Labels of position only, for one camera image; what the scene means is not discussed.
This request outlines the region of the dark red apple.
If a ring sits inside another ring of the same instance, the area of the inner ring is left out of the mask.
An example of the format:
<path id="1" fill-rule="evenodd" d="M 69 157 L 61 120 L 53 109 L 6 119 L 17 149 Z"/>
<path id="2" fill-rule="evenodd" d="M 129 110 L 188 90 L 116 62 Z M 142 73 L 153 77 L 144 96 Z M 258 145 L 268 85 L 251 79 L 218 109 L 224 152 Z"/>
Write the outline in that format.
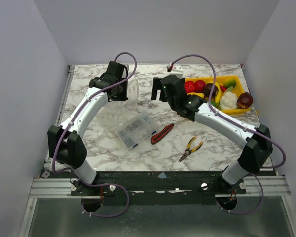
<path id="1" fill-rule="evenodd" d="M 237 99 L 237 105 L 241 109 L 249 108 L 252 105 L 252 103 L 253 98 L 248 92 L 242 93 Z"/>

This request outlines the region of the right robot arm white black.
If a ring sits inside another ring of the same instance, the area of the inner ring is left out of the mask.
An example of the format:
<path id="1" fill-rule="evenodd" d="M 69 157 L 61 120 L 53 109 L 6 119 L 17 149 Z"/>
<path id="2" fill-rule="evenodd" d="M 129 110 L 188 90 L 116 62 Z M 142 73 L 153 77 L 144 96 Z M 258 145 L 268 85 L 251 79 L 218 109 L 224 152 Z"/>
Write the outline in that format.
<path id="1" fill-rule="evenodd" d="M 227 194 L 235 188 L 235 183 L 247 174 L 257 174 L 273 151 L 269 128 L 254 127 L 211 109 L 208 102 L 198 95 L 188 95 L 184 81 L 176 75 L 154 78 L 152 100 L 156 100 L 160 90 L 160 100 L 167 102 L 179 116 L 192 122 L 203 124 L 234 142 L 242 153 L 237 161 L 229 165 L 220 175 L 217 188 Z"/>

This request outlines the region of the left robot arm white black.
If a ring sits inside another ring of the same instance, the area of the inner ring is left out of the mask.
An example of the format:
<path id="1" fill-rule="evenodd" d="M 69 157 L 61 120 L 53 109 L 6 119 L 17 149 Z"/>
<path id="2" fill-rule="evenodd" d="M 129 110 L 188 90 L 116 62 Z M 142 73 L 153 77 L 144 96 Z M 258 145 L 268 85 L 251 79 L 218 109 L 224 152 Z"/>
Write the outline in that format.
<path id="1" fill-rule="evenodd" d="M 72 114 L 59 126 L 52 125 L 47 132 L 52 171 L 70 170 L 83 181 L 82 188 L 89 195 L 96 194 L 100 186 L 95 180 L 97 172 L 86 160 L 83 136 L 96 113 L 109 100 L 127 99 L 128 69 L 127 65 L 109 61 L 106 71 L 90 81 L 84 98 Z"/>

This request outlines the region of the dark purple mangosteen toy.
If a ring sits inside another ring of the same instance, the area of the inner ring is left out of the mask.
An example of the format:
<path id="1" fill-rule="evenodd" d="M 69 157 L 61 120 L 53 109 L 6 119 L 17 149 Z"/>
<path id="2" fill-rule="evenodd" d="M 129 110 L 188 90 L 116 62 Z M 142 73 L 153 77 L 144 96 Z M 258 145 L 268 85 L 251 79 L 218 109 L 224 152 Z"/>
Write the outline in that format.
<path id="1" fill-rule="evenodd" d="M 207 83 L 204 88 L 203 88 L 203 94 L 205 97 L 209 97 L 210 95 L 210 92 L 211 92 L 211 89 L 213 87 L 213 84 L 212 83 Z M 214 86 L 214 89 L 213 89 L 213 92 L 212 92 L 212 97 L 214 98 L 216 96 L 216 94 L 218 93 L 218 88 L 217 86 L 215 85 Z"/>

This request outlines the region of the clear zip top bag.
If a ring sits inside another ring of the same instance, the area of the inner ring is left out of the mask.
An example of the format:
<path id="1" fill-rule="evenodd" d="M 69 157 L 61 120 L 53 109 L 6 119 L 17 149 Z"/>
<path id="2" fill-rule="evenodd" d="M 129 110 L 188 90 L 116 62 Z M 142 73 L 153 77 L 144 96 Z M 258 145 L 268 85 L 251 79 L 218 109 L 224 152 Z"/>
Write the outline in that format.
<path id="1" fill-rule="evenodd" d="M 118 101 L 117 107 L 121 108 L 122 111 L 133 112 L 137 106 L 139 98 L 139 84 L 137 79 L 128 80 L 127 87 L 127 100 Z"/>

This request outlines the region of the white cauliflower toy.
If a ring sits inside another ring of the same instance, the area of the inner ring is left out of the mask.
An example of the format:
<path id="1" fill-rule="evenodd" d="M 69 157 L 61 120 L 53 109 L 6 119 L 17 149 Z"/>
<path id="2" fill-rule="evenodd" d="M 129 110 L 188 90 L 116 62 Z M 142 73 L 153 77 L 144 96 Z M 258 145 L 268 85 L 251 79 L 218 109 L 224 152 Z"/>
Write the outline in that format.
<path id="1" fill-rule="evenodd" d="M 237 108 L 237 95 L 227 91 L 220 98 L 220 109 L 221 110 L 232 110 Z"/>

